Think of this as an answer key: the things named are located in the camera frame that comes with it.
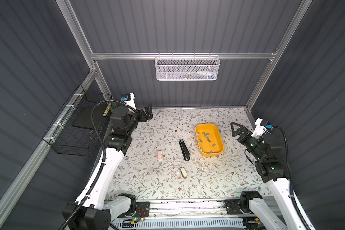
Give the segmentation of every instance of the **dark gray wall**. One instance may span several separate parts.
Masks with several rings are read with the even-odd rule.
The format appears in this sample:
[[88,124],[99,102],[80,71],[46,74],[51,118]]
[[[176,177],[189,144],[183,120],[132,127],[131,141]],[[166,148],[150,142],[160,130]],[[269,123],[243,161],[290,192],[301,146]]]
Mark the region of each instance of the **dark gray wall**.
[[316,229],[345,229],[345,1],[313,1],[252,113],[285,129]]
[[276,49],[299,0],[71,0],[95,53]]
[[[0,0],[0,198],[88,72],[55,1]],[[74,200],[92,164],[50,152],[2,229],[58,220],[46,211]]]
[[156,80],[152,60],[99,60],[112,95],[134,92],[137,107],[245,106],[267,60],[222,60],[217,80]]

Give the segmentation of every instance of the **floral tablecloth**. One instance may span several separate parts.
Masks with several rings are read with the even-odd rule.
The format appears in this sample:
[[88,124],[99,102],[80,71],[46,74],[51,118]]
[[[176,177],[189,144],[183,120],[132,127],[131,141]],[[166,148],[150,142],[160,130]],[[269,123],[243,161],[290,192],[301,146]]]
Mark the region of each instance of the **floral tablecloth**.
[[[271,196],[246,159],[245,147],[238,137],[231,136],[232,121],[253,131],[243,108],[153,110],[153,119],[140,122],[134,130],[133,141],[105,200],[123,192],[139,200],[239,197],[246,190]],[[225,145],[222,154],[209,158],[200,154],[195,127],[201,123],[213,123],[219,128]],[[189,149],[189,161],[183,159],[180,139]],[[157,161],[158,150],[163,152],[161,161]],[[187,171],[186,179],[181,176],[180,167]]]

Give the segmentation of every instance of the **yellow plastic bin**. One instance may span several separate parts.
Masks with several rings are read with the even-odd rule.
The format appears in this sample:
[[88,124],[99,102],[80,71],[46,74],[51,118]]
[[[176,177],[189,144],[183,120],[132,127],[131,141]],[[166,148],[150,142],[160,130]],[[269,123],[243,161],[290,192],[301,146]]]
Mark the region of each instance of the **yellow plastic bin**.
[[207,123],[196,126],[199,151],[203,156],[217,156],[224,150],[220,131],[216,125]]

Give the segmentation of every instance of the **black corrugated cable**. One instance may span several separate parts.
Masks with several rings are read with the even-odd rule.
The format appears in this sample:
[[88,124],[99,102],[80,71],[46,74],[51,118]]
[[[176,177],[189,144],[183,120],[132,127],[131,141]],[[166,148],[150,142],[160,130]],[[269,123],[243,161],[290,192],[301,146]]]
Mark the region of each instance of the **black corrugated cable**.
[[285,161],[286,161],[286,168],[287,168],[287,170],[289,172],[289,179],[290,179],[289,192],[290,192],[291,202],[294,205],[295,211],[297,212],[297,214],[298,214],[300,220],[302,221],[302,223],[304,224],[305,228],[307,230],[311,230],[311,228],[308,226],[308,223],[305,221],[303,215],[301,214],[301,212],[299,210],[299,207],[298,207],[298,204],[297,204],[297,202],[295,200],[295,197],[294,197],[292,174],[291,174],[290,164],[289,164],[289,149],[288,149],[288,145],[287,145],[287,139],[286,139],[286,136],[285,136],[285,132],[284,132],[283,129],[281,129],[278,126],[273,126],[273,128],[277,128],[277,129],[279,129],[281,131],[281,133],[283,134],[283,137],[284,137],[284,141],[285,141]]
[[[93,120],[93,112],[95,110],[95,108],[97,108],[100,104],[105,103],[105,102],[116,102],[116,103],[120,103],[123,104],[124,106],[130,108],[131,110],[134,111],[135,114],[137,114],[137,111],[135,108],[133,108],[132,106],[127,105],[124,101],[118,101],[118,100],[103,100],[100,101],[99,103],[97,103],[91,112],[91,122],[92,122],[92,126],[93,126],[93,130],[97,135],[97,139],[101,142],[101,147],[102,147],[102,161],[105,162],[106,161],[106,147],[105,147],[105,143],[103,142],[100,133],[98,132],[96,125],[94,124],[94,120]],[[73,212],[69,215],[69,217],[64,221],[64,223],[60,226],[59,230],[64,230],[64,228],[68,225],[69,221],[71,219],[74,218],[74,216],[78,213],[79,209],[83,206],[84,202],[86,202],[86,200],[88,199],[89,195],[92,192],[92,189],[94,188],[94,186],[97,183],[97,180],[99,179],[102,169],[104,167],[105,163],[101,163],[100,168],[96,174],[96,177],[94,178],[91,186],[89,187],[86,195],[83,197],[83,199],[81,200],[81,202],[74,208]]]

